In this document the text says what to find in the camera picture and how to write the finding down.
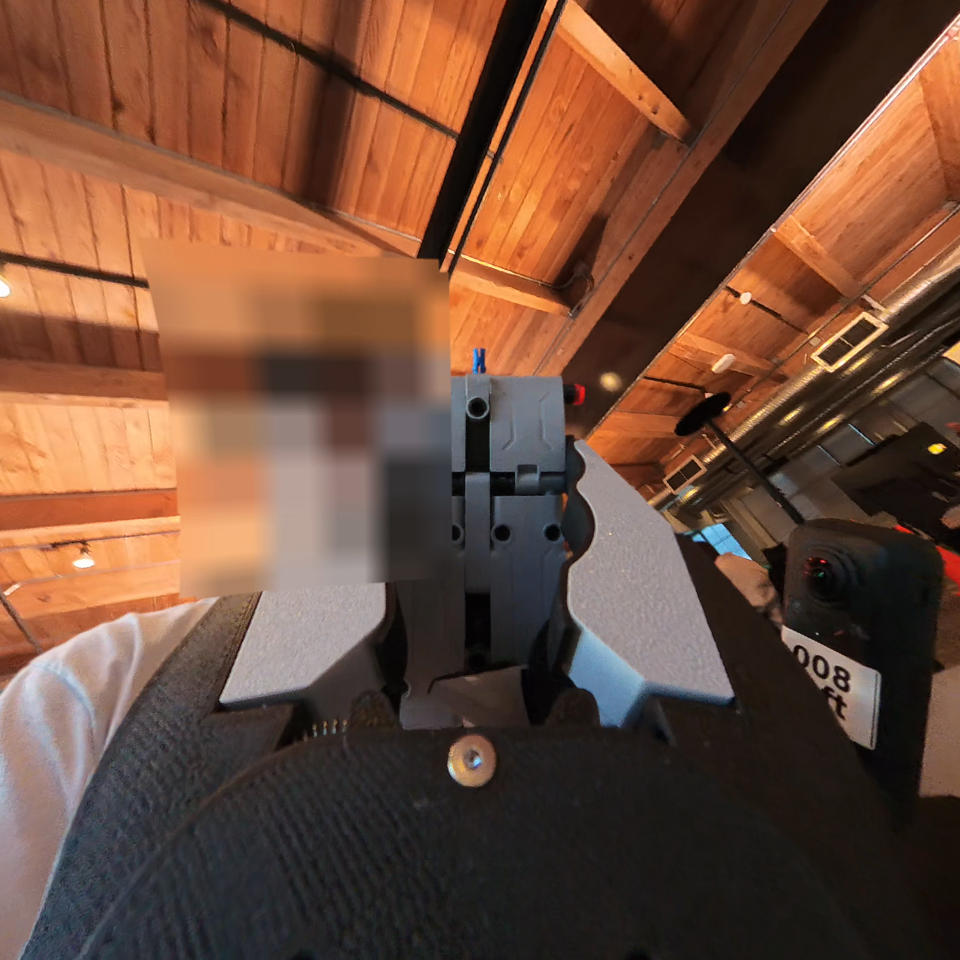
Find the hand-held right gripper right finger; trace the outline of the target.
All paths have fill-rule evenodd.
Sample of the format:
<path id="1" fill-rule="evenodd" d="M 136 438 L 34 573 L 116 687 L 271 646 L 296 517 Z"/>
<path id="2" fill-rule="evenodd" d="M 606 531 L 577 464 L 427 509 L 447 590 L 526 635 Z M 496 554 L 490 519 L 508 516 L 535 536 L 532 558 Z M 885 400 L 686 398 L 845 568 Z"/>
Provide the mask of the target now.
<path id="1" fill-rule="evenodd" d="M 607 728 L 666 697 L 735 699 L 690 570 L 667 521 L 583 440 L 567 446 L 562 669 Z"/>

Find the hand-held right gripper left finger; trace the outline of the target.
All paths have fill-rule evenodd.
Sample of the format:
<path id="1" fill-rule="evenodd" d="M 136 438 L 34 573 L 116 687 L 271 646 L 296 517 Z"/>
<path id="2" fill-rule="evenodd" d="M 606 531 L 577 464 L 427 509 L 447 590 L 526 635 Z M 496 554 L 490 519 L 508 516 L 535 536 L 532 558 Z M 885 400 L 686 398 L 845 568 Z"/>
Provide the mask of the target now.
<path id="1" fill-rule="evenodd" d="M 348 710 L 360 694 L 382 690 L 382 645 L 397 616 L 396 594 L 383 582 L 262 592 L 220 705 Z"/>

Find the black round lamp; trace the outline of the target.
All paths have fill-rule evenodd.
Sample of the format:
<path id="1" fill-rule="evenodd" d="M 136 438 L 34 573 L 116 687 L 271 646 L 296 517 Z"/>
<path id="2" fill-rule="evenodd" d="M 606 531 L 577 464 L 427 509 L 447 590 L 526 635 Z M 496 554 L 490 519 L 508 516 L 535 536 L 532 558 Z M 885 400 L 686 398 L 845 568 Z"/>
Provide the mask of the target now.
<path id="1" fill-rule="evenodd" d="M 689 437 L 702 431 L 705 427 L 711 426 L 722 417 L 732 403 L 732 396 L 727 391 L 711 393 L 695 404 L 683 416 L 681 416 L 674 427 L 674 434 L 678 438 Z"/>

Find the white ceiling air vent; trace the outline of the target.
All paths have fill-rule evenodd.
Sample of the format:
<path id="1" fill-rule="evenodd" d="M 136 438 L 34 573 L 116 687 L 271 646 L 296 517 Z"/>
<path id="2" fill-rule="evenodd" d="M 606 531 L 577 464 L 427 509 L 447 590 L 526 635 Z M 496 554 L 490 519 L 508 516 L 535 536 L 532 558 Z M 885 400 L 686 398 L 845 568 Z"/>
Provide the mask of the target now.
<path id="1" fill-rule="evenodd" d="M 834 373 L 888 332 L 889 324 L 869 311 L 860 312 L 811 353 L 811 361 Z"/>

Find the metal air duct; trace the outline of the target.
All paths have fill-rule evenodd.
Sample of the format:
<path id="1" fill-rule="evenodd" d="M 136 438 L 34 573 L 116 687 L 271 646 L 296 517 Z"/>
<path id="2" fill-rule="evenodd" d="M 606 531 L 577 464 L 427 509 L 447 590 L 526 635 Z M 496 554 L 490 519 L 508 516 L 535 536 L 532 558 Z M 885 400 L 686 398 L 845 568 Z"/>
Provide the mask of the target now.
<path id="1" fill-rule="evenodd" d="M 728 410 L 702 433 L 717 437 L 727 449 L 737 448 L 751 461 L 771 457 L 829 422 L 843 418 L 849 408 L 870 392 L 884 393 L 910 373 L 935 359 L 958 341 L 958 243 L 921 264 L 886 293 L 903 257 L 875 277 L 855 287 L 833 317 L 843 323 L 827 335 L 825 323 L 816 334 L 822 341 L 809 351 L 799 372 L 777 387 L 752 412 L 732 399 Z M 882 318 L 889 330 L 835 372 L 810 359 L 811 354 L 862 311 Z M 745 413 L 738 422 L 734 414 Z"/>

